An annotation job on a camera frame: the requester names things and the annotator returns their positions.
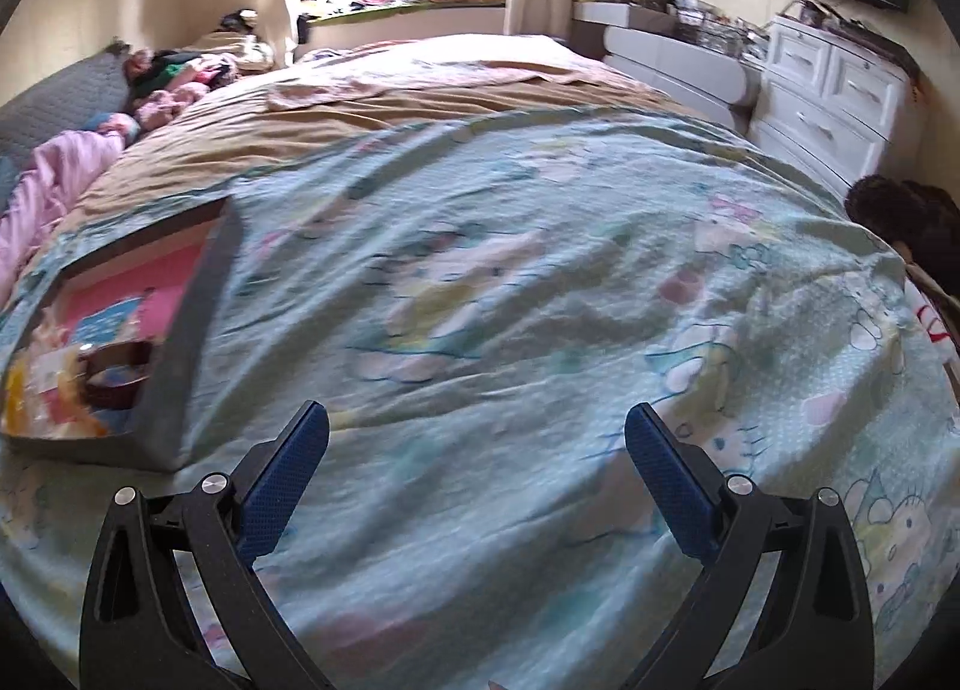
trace drawer handle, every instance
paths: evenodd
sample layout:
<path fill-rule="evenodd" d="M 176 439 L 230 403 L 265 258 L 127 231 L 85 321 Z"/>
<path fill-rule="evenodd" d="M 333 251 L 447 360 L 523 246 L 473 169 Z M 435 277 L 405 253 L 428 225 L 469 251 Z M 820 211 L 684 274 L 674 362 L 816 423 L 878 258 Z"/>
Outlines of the drawer handle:
<path fill-rule="evenodd" d="M 808 58 L 806 58 L 805 56 L 800 56 L 800 54 L 798 54 L 798 53 L 791 53 L 790 51 L 787 51 L 787 52 L 786 52 L 786 55 L 789 56 L 791 59 L 796 59 L 796 60 L 797 60 L 798 62 L 800 62 L 802 65 L 807 65 L 808 67 L 811 67 L 811 68 L 813 67 L 813 62 L 811 62 L 811 61 L 810 61 Z"/>
<path fill-rule="evenodd" d="M 858 94 L 863 94 L 864 97 L 870 97 L 875 103 L 880 103 L 880 98 L 876 94 L 870 91 L 870 89 L 864 89 L 860 84 L 854 83 L 853 81 L 847 81 L 847 86 L 853 89 Z"/>
<path fill-rule="evenodd" d="M 822 132 L 829 140 L 833 140 L 832 130 L 827 129 L 827 127 L 818 124 L 815 121 L 810 121 L 803 112 L 797 111 L 797 118 L 800 120 L 800 123 L 803 123 L 804 126 L 808 126 L 810 129 L 815 129 L 818 132 Z"/>

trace bed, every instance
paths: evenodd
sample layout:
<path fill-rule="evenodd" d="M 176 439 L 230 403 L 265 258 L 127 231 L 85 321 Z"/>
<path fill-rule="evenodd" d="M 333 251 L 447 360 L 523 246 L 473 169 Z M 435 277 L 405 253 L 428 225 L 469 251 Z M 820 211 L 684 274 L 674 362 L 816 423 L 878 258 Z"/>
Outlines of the bed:
<path fill-rule="evenodd" d="M 512 61 L 516 39 L 499 56 L 483 39 L 483 70 L 459 67 L 478 42 L 221 89 L 61 223 L 8 305 L 3 366 L 78 256 L 224 194 L 247 234 L 178 474 L 0 450 L 0 578 L 20 615 L 75 677 L 112 494 L 229 470 L 312 398 L 330 449 L 256 570 L 337 686 L 617 687 L 698 572 L 623 448 L 627 411 L 648 401 L 725 474 L 841 494 L 880 685 L 960 568 L 957 403 L 902 260 L 805 174 L 663 95 L 544 38 Z M 459 86 L 431 77 L 438 59 Z"/>

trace stuffed toy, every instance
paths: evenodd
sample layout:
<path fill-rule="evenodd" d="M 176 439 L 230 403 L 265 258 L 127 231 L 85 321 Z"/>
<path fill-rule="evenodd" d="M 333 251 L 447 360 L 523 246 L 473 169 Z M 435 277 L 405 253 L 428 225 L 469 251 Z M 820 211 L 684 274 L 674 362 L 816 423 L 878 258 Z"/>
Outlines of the stuffed toy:
<path fill-rule="evenodd" d="M 853 184 L 844 208 L 944 292 L 960 296 L 960 209 L 946 191 L 871 175 Z"/>

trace pink blanket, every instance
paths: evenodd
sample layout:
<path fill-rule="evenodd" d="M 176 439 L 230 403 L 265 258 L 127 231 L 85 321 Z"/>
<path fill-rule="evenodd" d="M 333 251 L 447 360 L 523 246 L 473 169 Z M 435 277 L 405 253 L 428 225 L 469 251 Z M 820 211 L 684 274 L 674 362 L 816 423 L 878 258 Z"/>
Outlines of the pink blanket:
<path fill-rule="evenodd" d="M 86 188 L 124 149 L 119 132 L 61 132 L 32 153 L 0 220 L 0 307 L 17 275 Z"/>
<path fill-rule="evenodd" d="M 391 89 L 438 89 L 517 83 L 592 83 L 649 92 L 602 62 L 578 56 L 547 37 L 451 35 L 419 41 L 386 41 L 299 68 L 296 80 L 275 83 L 267 109 L 291 111 L 325 102 L 375 97 Z"/>

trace gray box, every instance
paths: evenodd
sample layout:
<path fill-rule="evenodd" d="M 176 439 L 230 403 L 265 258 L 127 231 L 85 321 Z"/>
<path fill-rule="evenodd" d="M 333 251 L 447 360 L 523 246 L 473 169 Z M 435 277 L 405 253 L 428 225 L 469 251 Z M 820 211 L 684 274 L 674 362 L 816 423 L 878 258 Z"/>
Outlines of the gray box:
<path fill-rule="evenodd" d="M 186 284 L 160 352 L 151 361 L 150 378 L 123 431 L 99 439 L 34 439 L 4 434 L 3 438 L 11 448 L 33 457 L 74 463 L 165 473 L 181 467 L 186 452 L 186 407 L 194 374 L 203 354 L 210 321 L 243 242 L 243 222 L 229 197 L 212 200 L 155 222 L 67 265 L 37 305 L 16 347 L 20 349 L 28 344 L 32 331 L 42 320 L 42 310 L 55 300 L 70 279 L 133 249 L 211 220 L 217 220 L 217 223 L 210 231 L 193 276 Z"/>

